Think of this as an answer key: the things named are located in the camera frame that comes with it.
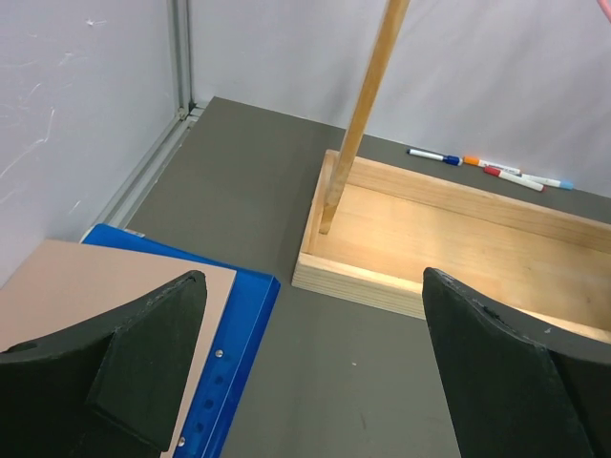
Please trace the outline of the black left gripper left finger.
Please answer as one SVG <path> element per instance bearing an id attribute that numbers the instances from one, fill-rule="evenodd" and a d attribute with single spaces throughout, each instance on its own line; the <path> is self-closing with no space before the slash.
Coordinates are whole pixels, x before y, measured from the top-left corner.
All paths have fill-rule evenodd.
<path id="1" fill-rule="evenodd" d="M 172 442 L 207 299 L 189 271 L 1 353 L 4 457 L 159 457 Z"/>

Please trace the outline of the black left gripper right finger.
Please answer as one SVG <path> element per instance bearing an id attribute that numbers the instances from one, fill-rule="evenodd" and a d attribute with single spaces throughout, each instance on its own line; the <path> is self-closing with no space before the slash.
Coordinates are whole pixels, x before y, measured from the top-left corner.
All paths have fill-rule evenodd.
<path id="1" fill-rule="evenodd" d="M 426 268 L 422 298 L 464 457 L 607 457 L 610 345 Z"/>

